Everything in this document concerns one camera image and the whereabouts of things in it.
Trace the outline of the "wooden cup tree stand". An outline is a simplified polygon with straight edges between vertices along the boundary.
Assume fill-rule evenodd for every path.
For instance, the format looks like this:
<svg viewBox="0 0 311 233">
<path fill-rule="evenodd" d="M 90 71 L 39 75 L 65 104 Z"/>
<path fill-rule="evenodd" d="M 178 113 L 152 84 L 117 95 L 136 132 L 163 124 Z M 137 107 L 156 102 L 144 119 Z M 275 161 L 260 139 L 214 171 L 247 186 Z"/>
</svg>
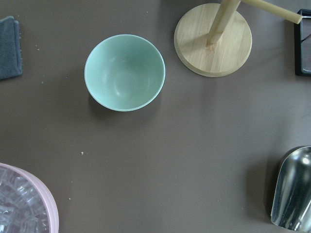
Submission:
<svg viewBox="0 0 311 233">
<path fill-rule="evenodd" d="M 252 48 L 252 34 L 237 11 L 239 0 L 196 6 L 179 20 L 174 47 L 181 62 L 206 77 L 223 77 L 243 66 Z"/>
</svg>

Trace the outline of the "pink bowl of ice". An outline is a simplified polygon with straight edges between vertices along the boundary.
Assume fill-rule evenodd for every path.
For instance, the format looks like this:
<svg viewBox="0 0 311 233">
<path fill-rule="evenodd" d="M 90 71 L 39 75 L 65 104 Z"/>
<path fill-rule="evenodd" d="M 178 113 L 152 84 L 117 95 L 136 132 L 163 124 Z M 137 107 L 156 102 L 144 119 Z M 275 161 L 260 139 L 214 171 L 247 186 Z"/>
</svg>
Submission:
<svg viewBox="0 0 311 233">
<path fill-rule="evenodd" d="M 59 214 L 50 190 L 35 175 L 0 165 L 0 231 L 57 233 Z"/>
</svg>

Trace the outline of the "metal ice scoop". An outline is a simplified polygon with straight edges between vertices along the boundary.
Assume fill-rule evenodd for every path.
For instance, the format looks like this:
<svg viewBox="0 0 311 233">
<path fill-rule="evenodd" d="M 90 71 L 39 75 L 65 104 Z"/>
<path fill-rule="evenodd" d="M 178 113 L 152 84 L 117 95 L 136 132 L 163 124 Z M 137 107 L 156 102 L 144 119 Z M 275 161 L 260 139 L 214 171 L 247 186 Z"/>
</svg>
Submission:
<svg viewBox="0 0 311 233">
<path fill-rule="evenodd" d="M 295 232 L 311 231 L 311 148 L 286 153 L 276 182 L 271 222 Z"/>
</svg>

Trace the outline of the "mint green bowl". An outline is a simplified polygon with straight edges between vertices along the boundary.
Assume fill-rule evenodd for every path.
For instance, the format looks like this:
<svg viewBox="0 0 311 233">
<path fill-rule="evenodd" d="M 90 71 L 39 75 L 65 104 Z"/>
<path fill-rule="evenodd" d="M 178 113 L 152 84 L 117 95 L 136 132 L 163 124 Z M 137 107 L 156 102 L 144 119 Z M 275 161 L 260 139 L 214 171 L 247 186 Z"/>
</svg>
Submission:
<svg viewBox="0 0 311 233">
<path fill-rule="evenodd" d="M 103 107 L 119 112 L 138 110 L 151 103 L 160 93 L 165 75 L 159 50 L 132 34 L 119 34 L 100 42 L 84 68 L 89 94 Z"/>
</svg>

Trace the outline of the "grey folded cloth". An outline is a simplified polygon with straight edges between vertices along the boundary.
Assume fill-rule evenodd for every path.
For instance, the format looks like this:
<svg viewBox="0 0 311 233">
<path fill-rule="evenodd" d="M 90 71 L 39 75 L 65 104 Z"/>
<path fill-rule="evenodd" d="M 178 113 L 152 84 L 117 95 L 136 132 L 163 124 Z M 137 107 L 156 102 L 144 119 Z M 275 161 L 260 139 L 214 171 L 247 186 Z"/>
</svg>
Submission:
<svg viewBox="0 0 311 233">
<path fill-rule="evenodd" d="M 13 16 L 0 20 L 0 79 L 22 75 L 20 26 Z"/>
</svg>

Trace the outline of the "black framed glass tray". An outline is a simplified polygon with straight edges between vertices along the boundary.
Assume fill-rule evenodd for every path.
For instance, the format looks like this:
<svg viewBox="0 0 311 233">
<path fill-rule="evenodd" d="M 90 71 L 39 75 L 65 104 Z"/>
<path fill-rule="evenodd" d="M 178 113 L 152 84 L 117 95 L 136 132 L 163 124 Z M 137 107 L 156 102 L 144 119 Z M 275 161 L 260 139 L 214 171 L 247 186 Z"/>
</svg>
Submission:
<svg viewBox="0 0 311 233">
<path fill-rule="evenodd" d="M 299 24 L 294 25 L 294 61 L 298 76 L 311 76 L 311 10 L 300 9 Z"/>
</svg>

